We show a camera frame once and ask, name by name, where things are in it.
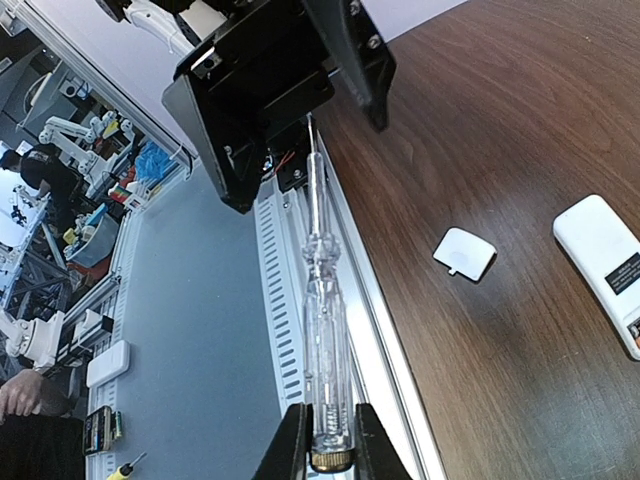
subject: person's hand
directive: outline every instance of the person's hand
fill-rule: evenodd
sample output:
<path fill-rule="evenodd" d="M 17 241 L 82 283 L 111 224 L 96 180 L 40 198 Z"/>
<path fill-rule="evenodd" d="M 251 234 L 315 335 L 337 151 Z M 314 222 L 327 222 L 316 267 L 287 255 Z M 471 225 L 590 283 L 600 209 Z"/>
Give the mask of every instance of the person's hand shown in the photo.
<path fill-rule="evenodd" d="M 0 423 L 5 415 L 31 415 L 42 398 L 44 377 L 23 370 L 0 388 Z"/>

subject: transparent screwdriver handle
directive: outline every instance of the transparent screwdriver handle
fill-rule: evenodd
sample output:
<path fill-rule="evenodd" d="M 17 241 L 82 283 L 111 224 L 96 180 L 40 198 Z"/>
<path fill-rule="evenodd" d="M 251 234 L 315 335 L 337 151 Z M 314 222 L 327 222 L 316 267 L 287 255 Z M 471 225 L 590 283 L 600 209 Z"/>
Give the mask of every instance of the transparent screwdriver handle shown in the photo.
<path fill-rule="evenodd" d="M 353 462 L 353 400 L 345 305 L 336 278 L 340 248 L 329 229 L 324 159 L 314 142 L 308 158 L 310 235 L 304 315 L 307 403 L 313 405 L 311 464 L 318 471 L 347 470 Z"/>

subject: gray floor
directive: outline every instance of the gray floor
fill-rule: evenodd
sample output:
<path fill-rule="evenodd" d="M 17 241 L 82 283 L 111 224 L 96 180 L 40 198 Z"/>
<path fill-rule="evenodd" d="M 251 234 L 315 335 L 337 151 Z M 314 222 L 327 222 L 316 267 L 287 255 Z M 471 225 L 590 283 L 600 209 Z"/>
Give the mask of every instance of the gray floor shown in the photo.
<path fill-rule="evenodd" d="M 280 420 L 254 220 L 223 206 L 203 169 L 145 213 L 118 379 L 136 478 L 250 479 Z"/>

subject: robotic arm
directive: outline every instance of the robotic arm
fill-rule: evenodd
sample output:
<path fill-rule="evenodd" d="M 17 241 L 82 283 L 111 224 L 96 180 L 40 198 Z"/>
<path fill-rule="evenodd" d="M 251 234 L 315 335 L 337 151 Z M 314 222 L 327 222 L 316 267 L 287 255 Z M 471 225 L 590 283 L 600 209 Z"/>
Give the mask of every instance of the robotic arm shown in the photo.
<path fill-rule="evenodd" d="M 96 1 L 121 7 L 124 2 Z M 127 1 L 125 9 L 136 1 Z M 196 2 L 153 3 L 182 15 Z M 290 407 L 254 480 L 305 478 L 309 457 L 321 473 L 355 465 L 358 480 L 410 480 L 371 405 L 352 404 L 350 350 L 333 268 L 338 252 L 327 216 L 324 159 L 317 148 L 315 123 L 311 118 L 300 121 L 332 98 L 326 66 L 337 64 L 371 126 L 384 130 L 395 60 L 360 0 L 203 3 L 228 20 L 182 60 L 163 103 L 197 148 L 222 200 L 239 212 L 251 210 L 270 152 L 295 150 L 308 127 L 309 405 Z M 113 10 L 112 17 L 120 21 L 125 13 Z"/>
<path fill-rule="evenodd" d="M 89 192 L 91 192 L 93 184 L 100 183 L 103 174 L 111 172 L 118 156 L 114 155 L 111 159 L 105 160 L 91 150 L 83 150 L 71 139 L 82 139 L 89 145 L 93 145 L 99 138 L 105 138 L 105 132 L 117 118 L 116 112 L 109 111 L 102 118 L 92 118 L 89 127 L 83 127 L 62 118 L 51 117 L 47 120 L 38 139 L 40 143 L 51 143 L 57 146 L 76 160 L 78 162 L 77 170 L 90 184 Z M 119 130 L 129 140 L 127 148 L 130 150 L 135 141 L 133 125 L 129 120 L 123 119 L 120 121 Z"/>
<path fill-rule="evenodd" d="M 12 357 L 23 355 L 32 360 L 34 370 L 53 367 L 58 354 L 63 321 L 62 312 L 56 312 L 48 322 L 44 322 L 39 318 L 16 321 L 5 310 L 0 310 L 0 331 L 7 336 L 7 354 Z"/>
<path fill-rule="evenodd" d="M 186 57 L 194 44 L 187 39 L 178 26 L 176 17 L 149 0 L 96 0 L 98 5 L 116 22 L 123 20 L 149 32 L 169 47 L 169 51 L 180 58 Z M 199 43 L 199 38 L 211 33 L 222 25 L 226 18 L 202 1 L 191 1 L 191 8 L 184 12 L 185 23 L 190 25 L 191 38 Z"/>
<path fill-rule="evenodd" d="M 22 200 L 27 206 L 33 206 L 34 198 L 31 197 L 26 191 L 26 189 L 22 186 L 17 186 L 13 189 L 13 207 L 11 211 L 11 220 L 20 225 L 21 227 L 25 227 L 27 225 L 27 217 L 22 210 L 20 210 L 20 200 Z"/>

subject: robot arm in background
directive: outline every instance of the robot arm in background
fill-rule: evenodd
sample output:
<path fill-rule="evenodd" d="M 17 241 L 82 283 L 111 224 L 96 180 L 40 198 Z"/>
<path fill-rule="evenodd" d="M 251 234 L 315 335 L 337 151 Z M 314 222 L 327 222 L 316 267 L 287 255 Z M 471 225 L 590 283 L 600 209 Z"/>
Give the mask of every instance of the robot arm in background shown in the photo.
<path fill-rule="evenodd" d="M 32 203 L 33 203 L 31 201 L 32 197 L 27 193 L 24 187 L 22 187 L 22 190 L 19 190 L 18 187 L 14 188 L 13 195 L 14 195 L 14 199 L 13 199 L 13 208 L 11 211 L 11 220 L 13 220 L 15 223 L 17 223 L 21 227 L 26 227 L 28 219 L 25 216 L 25 214 L 22 213 L 22 210 L 20 210 L 19 204 L 20 204 L 20 199 L 22 199 L 23 202 L 25 202 L 28 206 L 32 206 Z"/>
<path fill-rule="evenodd" d="M 96 0 L 96 2 L 113 20 L 116 22 L 127 20 L 135 27 L 149 32 L 167 45 L 171 53 L 180 58 L 186 57 L 195 47 L 178 26 L 174 15 L 158 6 L 158 2 L 149 0 Z M 184 12 L 183 17 L 197 36 L 208 35 L 226 21 L 221 13 L 199 0 L 182 3 L 191 6 Z"/>
<path fill-rule="evenodd" d="M 116 112 L 109 111 L 102 118 L 92 118 L 89 127 L 83 127 L 62 118 L 51 117 L 45 123 L 38 140 L 40 140 L 40 143 L 51 143 L 60 148 L 78 162 L 78 172 L 82 175 L 87 175 L 96 163 L 106 162 L 106 160 L 91 150 L 83 150 L 71 138 L 82 139 L 89 145 L 93 145 L 96 140 L 103 137 L 107 128 L 117 117 L 118 114 Z M 133 125 L 129 120 L 124 119 L 120 122 L 120 130 L 130 143 L 134 141 Z"/>
<path fill-rule="evenodd" d="M 0 310 L 0 331 L 7 336 L 7 354 L 12 357 L 23 355 L 33 361 L 34 370 L 45 370 L 55 365 L 58 344 L 62 332 L 64 313 L 56 314 L 44 322 L 35 320 L 15 320 L 5 310 Z"/>

